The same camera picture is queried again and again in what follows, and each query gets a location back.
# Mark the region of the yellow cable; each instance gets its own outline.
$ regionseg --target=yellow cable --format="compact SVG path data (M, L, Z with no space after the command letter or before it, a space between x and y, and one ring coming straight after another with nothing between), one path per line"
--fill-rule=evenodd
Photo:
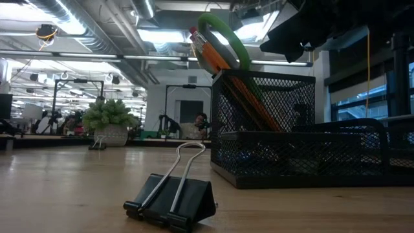
M58 32L58 29L56 29L52 34L50 34L50 35L47 35L47 36L38 36L38 30L36 30L36 36L38 37L38 38L49 38L49 37L51 37L51 36L54 36L56 33Z
M315 50L312 51L312 73L313 77L315 77Z
M368 90L367 90L367 102L365 104L365 117L368 117L368 105L369 105L369 83L371 81L371 35L369 33L368 28L368 35L367 35L367 64L368 64Z

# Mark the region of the desk surface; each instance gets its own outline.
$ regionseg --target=desk surface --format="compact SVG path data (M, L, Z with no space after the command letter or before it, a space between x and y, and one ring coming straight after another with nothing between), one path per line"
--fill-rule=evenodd
M181 176L198 149L183 149ZM414 188L236 190L210 169L210 151L189 176L211 181L219 208L195 232L412 233ZM175 148L43 148L0 152L1 232L168 232L126 218L125 200Z

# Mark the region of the monitor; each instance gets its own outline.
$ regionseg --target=monitor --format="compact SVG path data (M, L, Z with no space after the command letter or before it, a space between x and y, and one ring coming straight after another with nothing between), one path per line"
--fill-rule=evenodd
M21 115L23 118L30 118L41 120L43 114L43 108L34 104L25 104L25 110Z
M10 120L12 114L12 94L0 94L0 119Z

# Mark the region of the lamp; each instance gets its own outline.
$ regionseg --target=lamp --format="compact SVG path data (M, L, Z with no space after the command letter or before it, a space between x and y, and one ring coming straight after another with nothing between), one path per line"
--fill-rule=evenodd
M119 75L114 75L112 77L112 84L118 85L120 83Z

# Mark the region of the binder clip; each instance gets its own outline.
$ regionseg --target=binder clip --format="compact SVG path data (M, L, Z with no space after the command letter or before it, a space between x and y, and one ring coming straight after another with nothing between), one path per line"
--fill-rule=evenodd
M182 177L170 177L180 162L181 148L187 146L199 146L202 150L188 161ZM213 216L216 204L211 182L187 179L193 160L205 151L206 147L200 142L181 144L168 172L165 175L151 174L135 200L124 203L127 216L169 227L172 232L191 232L194 223Z
M106 143L102 143L102 139L104 139L105 136L96 136L95 143L91 143L91 145L88 147L88 150L105 150L106 149Z

